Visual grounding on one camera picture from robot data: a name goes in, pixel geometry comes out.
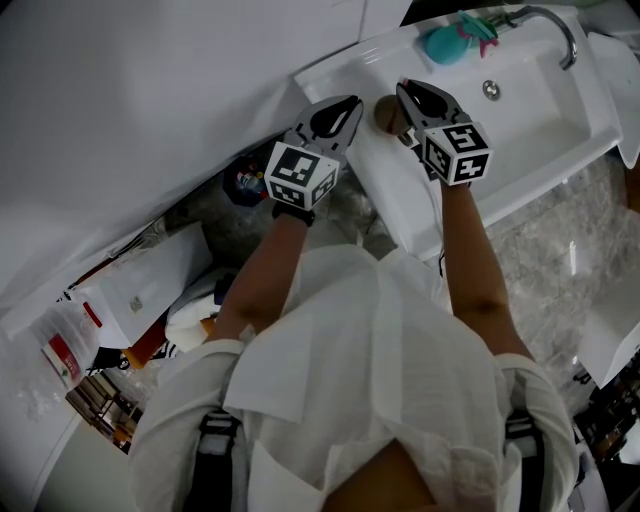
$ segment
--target white sink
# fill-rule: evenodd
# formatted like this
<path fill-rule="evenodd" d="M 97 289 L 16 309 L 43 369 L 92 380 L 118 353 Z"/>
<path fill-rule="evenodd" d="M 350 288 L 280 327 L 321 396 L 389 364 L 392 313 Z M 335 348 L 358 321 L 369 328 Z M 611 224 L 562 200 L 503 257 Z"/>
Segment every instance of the white sink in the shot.
<path fill-rule="evenodd" d="M 391 236 L 415 256 L 427 259 L 440 249 L 440 187 L 426 179 L 411 150 L 378 130 L 372 116 L 378 99 L 393 94 L 402 77 L 448 91 L 483 124 L 495 152 L 486 178 L 471 190 L 485 225 L 551 189 L 620 141 L 617 114 L 577 22 L 577 10 L 551 10 L 577 43 L 578 59 L 567 71 L 559 66 L 565 38 L 555 24 L 540 17 L 502 33 L 500 45 L 490 47 L 484 59 L 478 49 L 470 49 L 452 66 L 437 65 L 424 54 L 418 38 L 457 21 L 450 15 L 375 37 L 295 77 L 312 102 L 337 94 L 363 99 L 365 115 L 347 157 Z M 497 101 L 485 97 L 485 80 L 498 84 Z"/>

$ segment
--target bottle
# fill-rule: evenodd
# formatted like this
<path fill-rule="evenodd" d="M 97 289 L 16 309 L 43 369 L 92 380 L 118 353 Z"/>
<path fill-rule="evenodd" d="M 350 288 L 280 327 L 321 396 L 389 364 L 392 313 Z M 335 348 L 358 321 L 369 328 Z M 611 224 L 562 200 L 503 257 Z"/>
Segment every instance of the bottle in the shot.
<path fill-rule="evenodd" d="M 4 339 L 0 373 L 39 419 L 84 378 L 98 353 L 97 326 L 80 304 L 57 302 L 13 339 Z"/>

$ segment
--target fiducial marker cube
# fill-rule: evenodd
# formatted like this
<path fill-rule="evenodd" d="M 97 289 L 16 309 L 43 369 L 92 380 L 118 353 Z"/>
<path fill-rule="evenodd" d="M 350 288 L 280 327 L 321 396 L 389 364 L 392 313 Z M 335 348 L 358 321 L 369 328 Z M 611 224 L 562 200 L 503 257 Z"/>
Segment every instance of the fiducial marker cube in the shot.
<path fill-rule="evenodd" d="M 308 211 L 336 185 L 339 167 L 332 158 L 276 142 L 264 181 L 273 199 Z"/>
<path fill-rule="evenodd" d="M 485 177 L 493 150 L 480 123 L 460 123 L 424 131 L 423 163 L 449 185 Z"/>

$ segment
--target floor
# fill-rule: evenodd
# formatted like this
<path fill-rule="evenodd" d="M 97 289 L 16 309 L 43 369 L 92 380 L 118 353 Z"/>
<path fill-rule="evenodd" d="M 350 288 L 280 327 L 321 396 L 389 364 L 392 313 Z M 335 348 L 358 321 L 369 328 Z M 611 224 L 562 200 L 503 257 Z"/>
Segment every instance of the floor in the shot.
<path fill-rule="evenodd" d="M 166 223 L 171 229 L 201 220 L 217 264 L 239 267 L 269 228 L 272 203 L 235 206 L 221 181 L 216 177 L 199 187 L 168 212 Z M 374 255 L 394 247 L 351 171 L 319 208 L 318 217 L 334 220 Z M 575 355 L 586 313 L 594 297 L 640 264 L 640 215 L 624 207 L 624 166 L 605 155 L 487 233 L 518 332 L 574 414 L 593 390 L 593 384 L 573 380 L 582 370 Z M 129 389 L 150 395 L 159 367 L 130 370 Z"/>

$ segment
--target white shirt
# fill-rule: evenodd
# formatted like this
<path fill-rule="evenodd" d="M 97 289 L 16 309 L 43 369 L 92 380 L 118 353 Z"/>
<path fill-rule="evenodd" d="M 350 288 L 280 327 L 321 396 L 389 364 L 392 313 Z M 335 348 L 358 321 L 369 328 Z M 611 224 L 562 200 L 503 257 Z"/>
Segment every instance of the white shirt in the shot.
<path fill-rule="evenodd" d="M 250 511 L 319 511 L 394 438 L 444 509 L 516 511 L 521 456 L 505 447 L 516 394 L 545 436 L 542 504 L 556 510 L 578 467 L 562 401 L 533 361 L 494 357 L 436 307 L 435 285 L 402 250 L 381 262 L 355 246 L 304 254 L 278 322 L 247 345 L 206 343 L 165 376 L 130 452 L 140 509 L 181 509 L 200 421 L 241 354 L 224 408 L 247 437 Z"/>

